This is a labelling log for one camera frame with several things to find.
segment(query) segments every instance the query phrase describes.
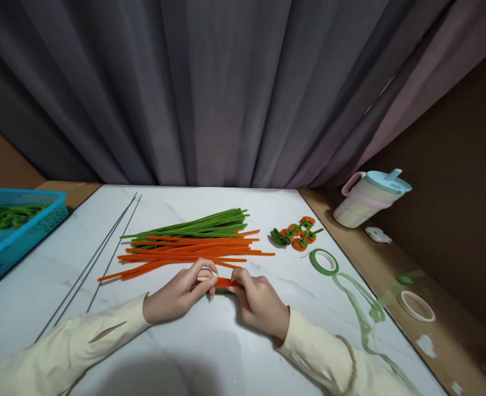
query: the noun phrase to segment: sleeve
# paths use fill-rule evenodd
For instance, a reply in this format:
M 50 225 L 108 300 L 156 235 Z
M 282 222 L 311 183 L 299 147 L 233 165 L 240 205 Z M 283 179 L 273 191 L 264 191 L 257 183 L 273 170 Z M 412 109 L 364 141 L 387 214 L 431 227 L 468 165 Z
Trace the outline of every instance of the sleeve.
M 293 309 L 285 342 L 278 351 L 332 394 L 414 395 L 372 356 L 313 325 Z
M 59 395 L 69 391 L 89 367 L 150 326 L 142 314 L 143 301 L 144 296 L 140 296 L 99 313 L 76 316 L 2 361 L 0 395 Z

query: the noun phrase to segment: pipe cleaner craft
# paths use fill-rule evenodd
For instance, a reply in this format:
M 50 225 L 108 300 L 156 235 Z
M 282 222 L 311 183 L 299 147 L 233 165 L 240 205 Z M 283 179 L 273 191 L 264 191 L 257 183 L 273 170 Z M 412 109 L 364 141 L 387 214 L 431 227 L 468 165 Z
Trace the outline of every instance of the pipe cleaner craft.
M 270 232 L 270 237 L 278 246 L 292 245 L 297 251 L 304 251 L 307 246 L 316 241 L 316 234 L 324 231 L 323 228 L 317 231 L 311 231 L 316 221 L 309 216 L 303 216 L 300 224 L 291 224 L 289 227 L 278 231 L 274 228 Z

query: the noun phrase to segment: tape roll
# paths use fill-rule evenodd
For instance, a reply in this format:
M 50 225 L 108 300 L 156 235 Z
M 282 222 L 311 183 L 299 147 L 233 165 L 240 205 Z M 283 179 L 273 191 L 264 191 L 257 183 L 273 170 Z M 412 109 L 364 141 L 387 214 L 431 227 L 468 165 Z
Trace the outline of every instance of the tape roll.
M 405 300 L 405 296 L 408 296 L 412 300 L 414 300 L 416 303 L 418 303 L 421 308 L 428 313 L 428 317 L 424 317 L 420 314 L 418 314 L 416 311 L 413 310 L 413 308 L 408 305 L 408 303 Z M 426 301 L 424 301 L 421 297 L 419 297 L 417 294 L 412 293 L 411 291 L 408 290 L 403 290 L 397 297 L 397 300 L 399 301 L 399 304 L 404 308 L 408 314 L 420 321 L 420 322 L 433 322 L 435 320 L 435 313 L 432 310 L 432 308 L 428 305 Z
M 331 263 L 331 270 L 326 269 L 320 265 L 318 260 L 316 259 L 316 255 L 323 256 L 329 262 Z M 325 251 L 323 249 L 314 249 L 310 254 L 309 254 L 309 259 L 311 260 L 311 264 L 313 264 L 313 267 L 321 274 L 326 275 L 326 276 L 333 276 L 336 273 L 338 273 L 338 261 L 335 259 L 335 257 L 329 253 L 328 251 Z

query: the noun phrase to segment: white tape roll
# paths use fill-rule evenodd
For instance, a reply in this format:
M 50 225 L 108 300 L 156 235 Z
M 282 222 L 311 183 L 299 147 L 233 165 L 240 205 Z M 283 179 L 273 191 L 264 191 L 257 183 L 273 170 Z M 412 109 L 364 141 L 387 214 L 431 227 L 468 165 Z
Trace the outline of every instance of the white tape roll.
M 411 298 L 412 300 L 414 300 L 416 303 L 418 303 L 421 308 L 428 313 L 427 317 L 424 317 L 424 316 L 421 316 L 419 315 L 416 311 L 414 311 L 412 309 L 412 307 L 410 307 L 408 305 L 408 303 L 406 302 L 405 300 L 405 296 L 408 296 L 409 298 Z M 397 297 L 398 301 L 399 301 L 399 304 L 404 308 L 404 310 L 406 312 L 408 312 L 408 314 L 414 318 L 414 319 L 417 319 L 418 321 L 421 321 L 421 322 L 433 322 L 435 320 L 435 313 L 434 311 L 432 310 L 432 308 L 428 305 L 428 303 L 426 301 L 424 301 L 421 297 L 419 297 L 417 294 L 415 293 L 412 293 L 411 291 L 408 291 L 408 290 L 403 290 L 399 296 Z

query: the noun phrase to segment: hand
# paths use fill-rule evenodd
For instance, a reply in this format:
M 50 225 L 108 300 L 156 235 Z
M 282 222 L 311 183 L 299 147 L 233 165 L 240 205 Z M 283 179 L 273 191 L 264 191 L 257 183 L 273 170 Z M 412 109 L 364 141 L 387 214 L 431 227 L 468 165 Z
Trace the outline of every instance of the hand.
M 285 340 L 289 329 L 289 308 L 280 300 L 276 290 L 264 277 L 251 277 L 245 268 L 232 272 L 232 281 L 241 286 L 229 287 L 241 302 L 243 321 L 267 334 Z
M 203 280 L 193 290 L 190 290 L 197 282 L 197 277 L 210 278 Z M 190 269 L 181 269 L 158 292 L 144 298 L 142 314 L 147 323 L 152 325 L 184 315 L 210 290 L 210 296 L 216 292 L 214 285 L 217 280 L 217 269 L 212 260 L 200 258 Z

